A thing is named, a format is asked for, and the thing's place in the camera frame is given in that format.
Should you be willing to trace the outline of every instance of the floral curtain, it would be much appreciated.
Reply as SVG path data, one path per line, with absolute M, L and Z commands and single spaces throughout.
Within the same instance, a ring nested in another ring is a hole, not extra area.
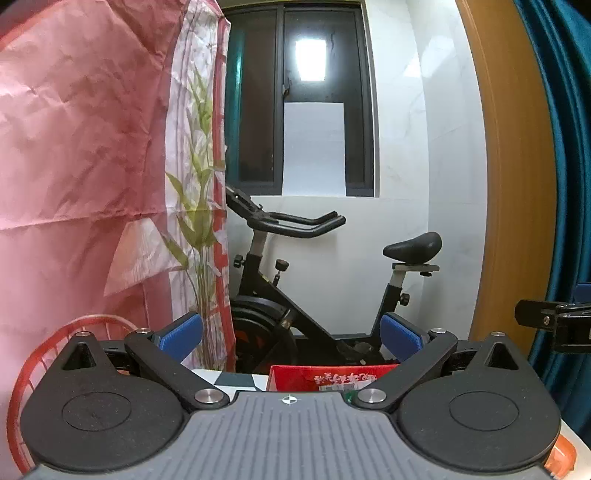
M 188 310 L 188 367 L 233 369 L 214 0 L 14 0 L 0 14 L 0 480 L 32 465 L 27 398 L 76 331 Z

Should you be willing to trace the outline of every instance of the exercise bike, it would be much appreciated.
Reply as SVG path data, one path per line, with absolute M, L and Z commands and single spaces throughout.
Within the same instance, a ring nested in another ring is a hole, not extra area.
M 289 267 L 287 261 L 275 262 L 277 274 L 272 281 L 259 271 L 259 267 L 269 233 L 293 238 L 315 238 L 344 225 L 345 217 L 337 212 L 315 219 L 266 212 L 250 196 L 230 186 L 226 186 L 226 203 L 254 231 L 246 258 L 236 255 L 233 260 L 234 267 L 243 268 L 238 295 L 230 301 L 236 334 L 236 371 L 268 373 L 272 364 L 386 363 L 382 337 L 391 329 L 390 324 L 384 325 L 382 318 L 386 312 L 390 312 L 389 315 L 394 315 L 397 322 L 405 323 L 403 318 L 393 313 L 398 303 L 405 306 L 410 300 L 410 296 L 402 292 L 402 282 L 407 272 L 419 272 L 430 277 L 432 272 L 439 271 L 437 265 L 428 264 L 441 250 L 439 234 L 424 233 L 384 248 L 386 257 L 400 263 L 392 264 L 392 277 L 386 286 L 371 333 L 336 338 L 278 288 L 281 273 Z M 303 336 L 295 337 L 292 328 Z

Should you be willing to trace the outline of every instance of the white wall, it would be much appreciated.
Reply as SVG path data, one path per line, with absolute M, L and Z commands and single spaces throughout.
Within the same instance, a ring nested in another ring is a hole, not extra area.
M 478 80 L 454 0 L 408 0 L 427 111 L 429 230 L 441 272 L 425 282 L 418 324 L 467 338 L 486 231 L 486 144 Z
M 347 218 L 345 226 L 317 239 L 270 236 L 262 267 L 272 277 L 277 258 L 290 262 L 280 287 L 333 334 L 369 333 L 391 275 L 391 261 L 382 256 L 382 249 L 427 231 L 429 212 L 423 83 L 420 75 L 407 72 L 417 57 L 408 7 L 404 0 L 366 0 L 365 6 L 379 122 L 379 197 L 254 198 L 266 210 L 313 217 L 336 210 Z M 245 221 L 229 212 L 230 260 L 236 253 L 246 254 L 251 238 Z M 236 293 L 240 273 L 230 268 L 231 294 Z M 397 310 L 413 322 L 422 286 L 423 278 L 410 274 L 404 289 L 411 303 Z

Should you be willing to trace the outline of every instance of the ridged gray surface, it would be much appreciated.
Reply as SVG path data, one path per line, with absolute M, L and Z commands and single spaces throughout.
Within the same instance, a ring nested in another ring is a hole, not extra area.
M 490 480 L 457 473 L 411 450 L 386 415 L 339 393 L 242 392 L 221 410 L 194 413 L 176 441 L 125 470 L 76 475 L 41 466 L 27 480 Z M 547 480 L 543 468 L 495 476 Z

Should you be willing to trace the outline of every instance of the bamboo plant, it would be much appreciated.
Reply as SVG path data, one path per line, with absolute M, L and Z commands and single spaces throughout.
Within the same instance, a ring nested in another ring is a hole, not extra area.
M 189 245 L 189 252 L 167 234 L 162 234 L 164 243 L 180 263 L 180 269 L 186 273 L 193 289 L 195 304 L 193 308 L 203 319 L 203 338 L 197 348 L 199 364 L 205 368 L 220 368 L 215 364 L 212 352 L 217 350 L 215 328 L 211 305 L 215 302 L 216 282 L 214 267 L 209 259 L 209 251 L 216 242 L 213 232 L 213 212 L 208 204 L 207 195 L 217 164 L 213 161 L 212 149 L 212 113 L 213 102 L 208 98 L 208 85 L 195 68 L 193 80 L 189 80 L 191 104 L 186 109 L 189 123 L 190 181 L 186 188 L 182 182 L 169 172 L 166 176 L 178 194 L 183 206 L 176 213 L 176 219 L 184 240 Z

